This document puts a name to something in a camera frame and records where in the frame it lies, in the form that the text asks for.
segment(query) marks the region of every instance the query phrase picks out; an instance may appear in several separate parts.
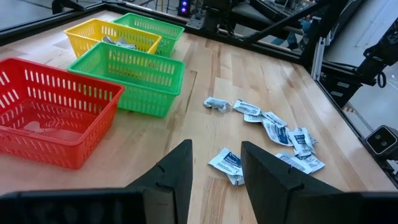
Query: wooden tabletop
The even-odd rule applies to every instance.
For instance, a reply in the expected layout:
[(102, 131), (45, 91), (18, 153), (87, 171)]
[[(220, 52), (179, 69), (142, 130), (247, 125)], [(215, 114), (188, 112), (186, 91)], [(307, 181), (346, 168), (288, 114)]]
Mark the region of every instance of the wooden tabletop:
[[(58, 68), (75, 59), (63, 30), (100, 12), (0, 47), (0, 58), (21, 57)], [(119, 110), (113, 125), (80, 170), (68, 170), (0, 154), (0, 194), (32, 189), (124, 187), (184, 139), (193, 141), (193, 185), (189, 223), (255, 223), (245, 186), (232, 186), (207, 165), (220, 149), (240, 153), (251, 141), (272, 154), (292, 151), (273, 143), (259, 124), (237, 111), (221, 114), (203, 100), (237, 99), (273, 111), (290, 129), (306, 127), (319, 141), (315, 150), (326, 166), (312, 174), (341, 190), (396, 190), (345, 121), (300, 65), (204, 39), (182, 35), (173, 58), (183, 60), (183, 88), (168, 115), (156, 118)]]

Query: wooden table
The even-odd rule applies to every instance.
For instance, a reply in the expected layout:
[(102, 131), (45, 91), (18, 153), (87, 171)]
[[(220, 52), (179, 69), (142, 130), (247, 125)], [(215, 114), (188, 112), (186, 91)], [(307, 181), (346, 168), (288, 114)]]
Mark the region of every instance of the wooden table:
[[(58, 68), (76, 58), (63, 30), (100, 12), (0, 48), (0, 58), (21, 57)], [(184, 139), (193, 140), (193, 187), (189, 223), (255, 223), (245, 186), (232, 186), (207, 165), (220, 149), (239, 154), (247, 140), (270, 153), (292, 151), (273, 143), (259, 124), (245, 123), (236, 111), (206, 109), (214, 96), (237, 99), (273, 111), (290, 129), (306, 127), (319, 141), (317, 157), (326, 166), (313, 174), (341, 190), (396, 190), (345, 121), (296, 64), (195, 35), (182, 35), (173, 58), (186, 71), (182, 93), (164, 119), (119, 110), (113, 125), (80, 170), (68, 170), (0, 154), (0, 194), (15, 190), (124, 187), (150, 169)]]

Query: red basket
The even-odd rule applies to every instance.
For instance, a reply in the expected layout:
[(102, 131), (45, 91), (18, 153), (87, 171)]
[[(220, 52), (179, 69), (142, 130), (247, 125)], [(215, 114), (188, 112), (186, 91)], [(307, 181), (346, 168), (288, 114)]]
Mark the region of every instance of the red basket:
[(122, 85), (0, 61), (0, 152), (79, 169), (111, 126)]

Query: yellow basket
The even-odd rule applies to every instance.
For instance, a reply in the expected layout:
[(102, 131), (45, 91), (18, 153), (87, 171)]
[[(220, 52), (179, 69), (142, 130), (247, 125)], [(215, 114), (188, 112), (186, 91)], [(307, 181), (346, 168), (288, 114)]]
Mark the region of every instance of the yellow basket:
[(65, 30), (65, 33), (77, 58), (82, 56), (96, 43), (101, 42), (105, 36), (110, 37), (114, 41), (123, 37), (127, 43), (135, 44), (137, 50), (149, 54), (156, 52), (157, 46), (162, 39), (161, 36), (156, 34), (99, 19), (90, 19)]

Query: green basket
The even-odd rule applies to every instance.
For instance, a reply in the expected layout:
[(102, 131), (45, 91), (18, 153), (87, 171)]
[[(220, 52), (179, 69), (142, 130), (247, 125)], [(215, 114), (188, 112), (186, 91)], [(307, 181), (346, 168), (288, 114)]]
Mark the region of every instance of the green basket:
[(185, 65), (104, 42), (97, 43), (69, 72), (123, 84), (119, 108), (163, 117), (180, 94)]
[(183, 27), (157, 21), (156, 19), (151, 19), (145, 16), (139, 16), (133, 13), (127, 13), (113, 22), (161, 35), (162, 40), (159, 43), (156, 54), (164, 57), (172, 56), (177, 41), (184, 32)]

